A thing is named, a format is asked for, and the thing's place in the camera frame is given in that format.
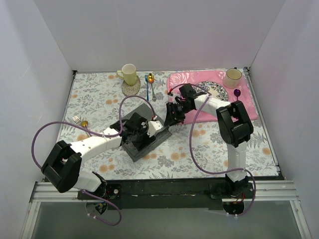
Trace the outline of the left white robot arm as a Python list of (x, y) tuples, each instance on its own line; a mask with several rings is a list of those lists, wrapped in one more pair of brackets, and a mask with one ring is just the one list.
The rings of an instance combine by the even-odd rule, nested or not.
[(156, 139), (163, 128), (156, 116), (151, 120), (133, 113), (129, 119), (120, 119), (106, 128), (100, 136), (66, 143), (55, 144), (41, 171), (60, 193), (72, 188), (85, 190), (95, 199), (101, 199), (107, 192), (107, 181), (97, 172), (81, 169), (89, 159), (113, 148), (131, 142), (138, 150), (144, 149)]

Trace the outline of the floral tablecloth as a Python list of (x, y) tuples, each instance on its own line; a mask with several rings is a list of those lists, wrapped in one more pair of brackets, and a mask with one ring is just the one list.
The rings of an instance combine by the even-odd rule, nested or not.
[[(178, 71), (153, 71), (154, 90), (157, 101), (150, 102), (156, 114), (165, 119), (167, 80), (170, 74)], [(88, 128), (102, 132), (118, 120), (119, 104), (125, 97), (122, 92), (122, 80), (116, 73), (77, 73), (73, 81), (64, 120), (74, 122), (78, 116), (88, 121)], [(145, 103), (139, 98), (129, 98), (122, 106), (122, 116)], [(254, 132), (246, 151), (246, 168), (254, 176), (278, 176), (279, 169), (269, 143), (260, 114), (253, 120)], [(83, 170), (95, 171), (107, 180), (139, 180), (167, 178), (223, 177), (209, 175), (200, 171), (192, 161), (189, 152), (190, 124), (180, 124), (170, 128), (172, 135), (156, 149), (137, 162), (122, 148), (107, 150), (90, 159), (82, 166)], [(64, 125), (58, 141), (84, 140), (88, 135)], [(210, 172), (227, 170), (227, 146), (222, 140), (217, 122), (196, 123), (192, 132), (192, 150), (196, 162)]]

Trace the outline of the pink floral placemat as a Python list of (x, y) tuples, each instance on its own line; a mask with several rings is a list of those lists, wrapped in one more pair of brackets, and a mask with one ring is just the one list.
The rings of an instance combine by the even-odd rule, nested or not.
[[(227, 88), (223, 85), (224, 76), (225, 71), (221, 70), (176, 72), (170, 74), (167, 80), (167, 89), (170, 90), (174, 86), (182, 83), (191, 83), (197, 85), (199, 82), (212, 81), (219, 83), (226, 89), (228, 93), (228, 102), (234, 102), (236, 101), (234, 89)], [(258, 118), (257, 111), (255, 109), (254, 102), (244, 76), (242, 76), (236, 88), (241, 91), (239, 100), (243, 102), (250, 120), (256, 120)]]

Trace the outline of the cream mug dark rim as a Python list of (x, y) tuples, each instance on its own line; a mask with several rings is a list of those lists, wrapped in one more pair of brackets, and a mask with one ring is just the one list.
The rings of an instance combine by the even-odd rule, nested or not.
[(242, 73), (237, 67), (230, 68), (225, 72), (223, 84), (227, 88), (234, 89), (239, 84), (241, 78)]

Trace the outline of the yellow-green mug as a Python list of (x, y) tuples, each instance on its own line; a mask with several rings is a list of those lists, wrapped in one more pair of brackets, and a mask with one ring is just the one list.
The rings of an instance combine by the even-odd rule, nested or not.
[(124, 80), (129, 86), (133, 86), (137, 81), (137, 70), (133, 64), (126, 64), (117, 71), (117, 76)]

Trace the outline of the grey cloth napkin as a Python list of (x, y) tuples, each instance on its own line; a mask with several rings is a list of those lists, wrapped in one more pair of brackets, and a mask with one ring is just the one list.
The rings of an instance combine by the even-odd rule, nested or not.
[[(135, 108), (133, 111), (129, 112), (122, 117), (123, 120), (128, 120), (134, 113), (138, 113), (140, 116), (150, 120), (154, 115), (153, 111), (147, 104), (142, 104)], [(122, 149), (129, 155), (133, 162), (138, 161), (142, 157), (146, 156), (148, 153), (160, 146), (165, 140), (167, 140), (172, 134), (168, 131), (168, 128), (162, 132), (157, 133), (153, 138), (148, 138), (145, 143), (145, 147), (140, 151), (133, 145), (132, 141), (124, 143)]]

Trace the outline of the round woven coaster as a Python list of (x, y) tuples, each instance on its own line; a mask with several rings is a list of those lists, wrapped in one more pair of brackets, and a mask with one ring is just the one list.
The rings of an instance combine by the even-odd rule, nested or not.
[(134, 85), (128, 85), (125, 81), (122, 83), (122, 92), (125, 96), (133, 96), (136, 95), (141, 88), (140, 78), (136, 77), (136, 82)]

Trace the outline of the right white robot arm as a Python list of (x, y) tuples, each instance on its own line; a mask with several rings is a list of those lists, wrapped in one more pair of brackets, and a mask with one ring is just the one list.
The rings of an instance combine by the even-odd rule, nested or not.
[(225, 193), (237, 198), (248, 187), (248, 170), (246, 166), (246, 150), (254, 131), (246, 108), (241, 101), (226, 102), (212, 97), (205, 89), (195, 90), (196, 85), (182, 83), (176, 85), (179, 90), (174, 94), (169, 90), (172, 101), (166, 104), (164, 125), (173, 126), (184, 123), (186, 114), (195, 111), (191, 126), (194, 127), (200, 112), (217, 118), (219, 132), (227, 145), (228, 168), (225, 174)]

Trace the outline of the gold bowl spoon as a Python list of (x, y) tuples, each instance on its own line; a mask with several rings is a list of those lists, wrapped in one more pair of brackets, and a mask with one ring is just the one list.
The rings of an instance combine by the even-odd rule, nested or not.
[(154, 91), (154, 84), (155, 79), (152, 73), (148, 73), (148, 83), (151, 85), (151, 89), (152, 89), (152, 100), (155, 102), (157, 100), (156, 95), (155, 95), (155, 91)]

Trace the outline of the blue floral plate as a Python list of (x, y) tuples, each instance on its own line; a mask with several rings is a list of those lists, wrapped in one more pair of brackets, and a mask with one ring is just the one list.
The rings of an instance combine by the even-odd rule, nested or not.
[(195, 88), (197, 92), (200, 92), (202, 89), (205, 89), (208, 91), (214, 98), (222, 100), (222, 101), (228, 101), (228, 93), (226, 89), (220, 85), (219, 83), (212, 82), (212, 81), (203, 81), (197, 83), (199, 86)]

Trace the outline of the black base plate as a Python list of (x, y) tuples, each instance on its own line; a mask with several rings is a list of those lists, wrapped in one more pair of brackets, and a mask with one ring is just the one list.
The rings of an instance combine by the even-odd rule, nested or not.
[(110, 180), (106, 198), (120, 209), (223, 210), (231, 198), (224, 178)]

